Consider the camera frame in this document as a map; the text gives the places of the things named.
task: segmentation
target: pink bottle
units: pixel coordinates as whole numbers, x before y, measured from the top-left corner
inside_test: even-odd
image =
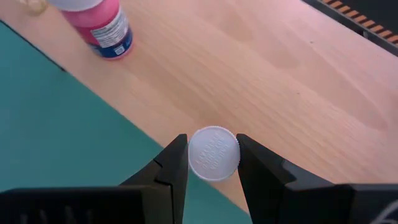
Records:
[[[118,59],[132,48],[132,30],[119,0],[48,0],[96,54]]]

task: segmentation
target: white bottle cap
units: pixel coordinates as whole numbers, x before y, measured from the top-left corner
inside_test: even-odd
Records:
[[[47,0],[50,4],[62,11],[78,12],[91,9],[103,0]]]
[[[231,131],[218,126],[198,130],[188,143],[188,161],[201,179],[221,181],[238,168],[241,153]]]

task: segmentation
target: green mat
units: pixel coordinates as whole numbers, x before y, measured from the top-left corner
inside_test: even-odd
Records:
[[[0,190],[118,185],[162,150],[3,23],[0,41]],[[184,223],[251,223],[188,179]]]

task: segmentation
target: blue label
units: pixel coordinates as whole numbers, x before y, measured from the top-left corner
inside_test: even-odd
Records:
[[[115,58],[125,53],[132,45],[132,31],[131,28],[126,33],[126,36],[118,43],[110,47],[101,47],[99,45],[88,43],[96,54],[104,58]]]

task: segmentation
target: wooden surface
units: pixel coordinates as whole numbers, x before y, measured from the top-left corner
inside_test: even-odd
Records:
[[[118,62],[52,7],[0,16],[162,145],[220,125],[333,182],[398,182],[395,56],[299,0],[122,5],[135,46]],[[237,174],[213,186],[247,211]]]

